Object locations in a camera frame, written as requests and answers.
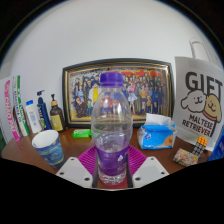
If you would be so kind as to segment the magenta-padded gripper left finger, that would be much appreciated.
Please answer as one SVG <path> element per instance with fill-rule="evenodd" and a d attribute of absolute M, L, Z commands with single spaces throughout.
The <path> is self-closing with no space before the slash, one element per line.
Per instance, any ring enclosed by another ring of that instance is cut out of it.
<path fill-rule="evenodd" d="M 96 188 L 98 164 L 95 148 L 87 149 L 78 157 L 70 157 L 56 175 L 84 188 Z"/>

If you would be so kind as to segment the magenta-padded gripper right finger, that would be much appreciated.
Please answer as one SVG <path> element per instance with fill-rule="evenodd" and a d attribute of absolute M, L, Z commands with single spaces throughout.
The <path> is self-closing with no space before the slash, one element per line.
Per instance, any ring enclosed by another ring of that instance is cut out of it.
<path fill-rule="evenodd" d="M 157 181 L 169 173 L 154 157 L 147 157 L 133 146 L 129 147 L 127 184 L 129 188 L 140 188 Z"/>

